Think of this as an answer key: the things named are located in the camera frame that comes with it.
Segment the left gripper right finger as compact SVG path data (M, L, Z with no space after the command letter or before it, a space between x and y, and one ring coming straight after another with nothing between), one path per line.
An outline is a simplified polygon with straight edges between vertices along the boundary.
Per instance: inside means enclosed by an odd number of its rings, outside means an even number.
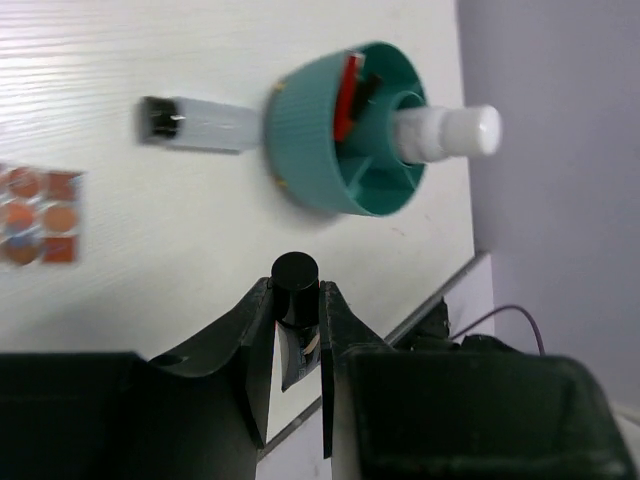
M631 454L580 363L487 336L387 344L319 288L324 454L336 479L627 479Z

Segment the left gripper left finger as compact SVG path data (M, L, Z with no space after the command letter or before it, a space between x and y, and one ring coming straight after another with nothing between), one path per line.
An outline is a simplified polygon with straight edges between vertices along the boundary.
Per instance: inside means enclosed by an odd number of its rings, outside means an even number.
M265 446L275 321L260 279L151 360L133 352L1 358L5 479L252 479Z

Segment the black squeeze tube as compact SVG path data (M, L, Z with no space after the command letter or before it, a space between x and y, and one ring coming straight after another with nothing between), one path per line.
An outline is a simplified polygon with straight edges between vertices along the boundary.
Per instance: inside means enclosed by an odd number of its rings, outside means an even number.
M285 392L320 364L319 268L304 252L288 252L272 265L274 318Z

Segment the white lotion bottle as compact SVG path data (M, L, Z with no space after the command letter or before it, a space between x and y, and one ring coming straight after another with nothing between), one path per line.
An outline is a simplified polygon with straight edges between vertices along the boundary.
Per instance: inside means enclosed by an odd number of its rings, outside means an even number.
M406 164L491 156L502 134L502 117L490 105L407 108L398 110L393 122L394 143Z

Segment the dark red lip gloss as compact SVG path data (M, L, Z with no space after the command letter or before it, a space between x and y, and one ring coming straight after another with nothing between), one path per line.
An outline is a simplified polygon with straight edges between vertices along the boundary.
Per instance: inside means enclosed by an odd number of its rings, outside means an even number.
M334 108L333 140L335 142L342 142L352 127L351 109L364 59L365 56L358 51L350 51L346 57Z

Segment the brown lip gloss tube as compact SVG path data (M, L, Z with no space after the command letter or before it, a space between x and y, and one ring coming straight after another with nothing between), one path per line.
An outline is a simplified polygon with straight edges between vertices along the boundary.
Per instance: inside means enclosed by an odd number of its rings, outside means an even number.
M356 88L350 110L350 119L356 122L366 110L373 95L379 89L383 80L380 75L371 73Z

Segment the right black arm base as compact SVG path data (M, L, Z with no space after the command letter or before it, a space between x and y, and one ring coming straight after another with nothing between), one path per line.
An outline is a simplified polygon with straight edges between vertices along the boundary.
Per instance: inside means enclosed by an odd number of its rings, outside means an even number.
M494 336L469 334L476 326L506 309L506 306L495 308L452 336L448 306L441 300L416 325L391 341L391 345L396 350L411 352L517 353L516 349Z

